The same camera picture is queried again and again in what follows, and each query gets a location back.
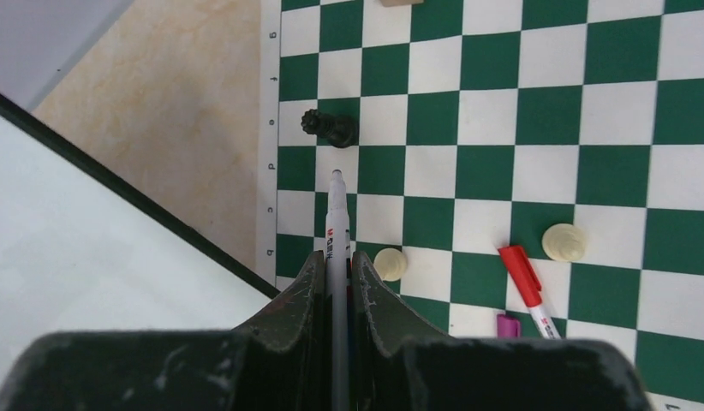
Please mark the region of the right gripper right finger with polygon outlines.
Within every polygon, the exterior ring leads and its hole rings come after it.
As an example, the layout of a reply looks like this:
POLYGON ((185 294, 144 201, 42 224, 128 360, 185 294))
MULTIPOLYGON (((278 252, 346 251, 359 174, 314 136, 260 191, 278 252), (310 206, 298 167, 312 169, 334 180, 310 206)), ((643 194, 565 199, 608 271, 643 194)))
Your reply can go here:
POLYGON ((595 340, 457 338, 351 261, 363 410, 649 410, 634 367, 595 340))

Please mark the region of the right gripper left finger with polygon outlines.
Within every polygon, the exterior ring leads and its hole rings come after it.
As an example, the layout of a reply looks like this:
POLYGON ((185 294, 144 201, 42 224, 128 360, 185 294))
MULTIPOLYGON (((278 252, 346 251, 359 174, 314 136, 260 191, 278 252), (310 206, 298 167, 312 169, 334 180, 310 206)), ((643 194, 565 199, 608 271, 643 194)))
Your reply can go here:
POLYGON ((35 340, 0 410, 324 410, 325 259, 231 330, 74 331, 35 340))

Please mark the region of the black cap white marker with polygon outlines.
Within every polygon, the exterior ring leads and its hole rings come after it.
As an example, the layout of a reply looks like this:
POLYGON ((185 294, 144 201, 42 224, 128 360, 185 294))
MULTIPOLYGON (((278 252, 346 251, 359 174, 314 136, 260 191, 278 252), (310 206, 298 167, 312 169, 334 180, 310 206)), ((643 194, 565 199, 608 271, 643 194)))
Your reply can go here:
POLYGON ((347 272, 349 213, 341 170, 331 173, 325 218, 325 276, 331 303, 331 408, 349 409, 349 347, 347 272))

